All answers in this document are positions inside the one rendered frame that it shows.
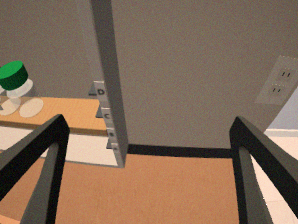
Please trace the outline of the white bottle with green cap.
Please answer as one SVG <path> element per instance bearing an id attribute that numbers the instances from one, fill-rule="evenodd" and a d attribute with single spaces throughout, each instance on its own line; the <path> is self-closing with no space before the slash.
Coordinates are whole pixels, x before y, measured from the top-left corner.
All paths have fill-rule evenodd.
<path id="1" fill-rule="evenodd" d="M 44 103 L 21 61 L 0 68 L 0 85 L 23 118 L 32 118 L 42 111 Z"/>

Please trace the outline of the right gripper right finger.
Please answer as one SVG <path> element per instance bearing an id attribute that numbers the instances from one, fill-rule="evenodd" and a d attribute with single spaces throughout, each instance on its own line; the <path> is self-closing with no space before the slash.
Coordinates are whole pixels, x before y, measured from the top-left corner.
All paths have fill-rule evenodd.
<path id="1" fill-rule="evenodd" d="M 236 116 L 229 137 L 239 224 L 274 224 L 251 156 L 298 219 L 298 160 L 242 116 Z"/>

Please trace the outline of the light brown wooden board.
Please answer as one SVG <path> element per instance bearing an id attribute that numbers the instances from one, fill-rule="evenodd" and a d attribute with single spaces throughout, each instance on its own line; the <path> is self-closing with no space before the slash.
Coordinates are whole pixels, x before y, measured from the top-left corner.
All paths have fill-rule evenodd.
<path id="1" fill-rule="evenodd" d="M 95 118 L 99 107 L 98 100 L 41 98 L 44 106 L 38 115 L 23 118 L 18 111 L 9 116 L 0 115 L 0 125 L 36 129 L 56 114 L 62 114 L 68 123 L 70 133 L 108 135 L 104 119 Z"/>

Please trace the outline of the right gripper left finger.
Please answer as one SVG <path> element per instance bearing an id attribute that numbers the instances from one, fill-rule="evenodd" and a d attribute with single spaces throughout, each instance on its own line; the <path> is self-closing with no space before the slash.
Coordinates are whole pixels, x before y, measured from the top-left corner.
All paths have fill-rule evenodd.
<path id="1" fill-rule="evenodd" d="M 0 153 L 0 201 L 46 151 L 40 177 L 19 224 L 55 224 L 70 128 L 56 114 Z"/>

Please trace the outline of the white bottle with red cap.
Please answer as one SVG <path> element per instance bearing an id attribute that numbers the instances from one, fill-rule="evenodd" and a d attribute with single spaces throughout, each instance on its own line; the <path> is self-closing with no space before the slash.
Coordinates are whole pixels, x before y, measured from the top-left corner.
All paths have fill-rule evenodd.
<path id="1" fill-rule="evenodd" d="M 0 85 L 0 114 L 2 116 L 9 116 L 15 113 L 17 110 L 7 97 L 6 90 L 4 90 Z"/>

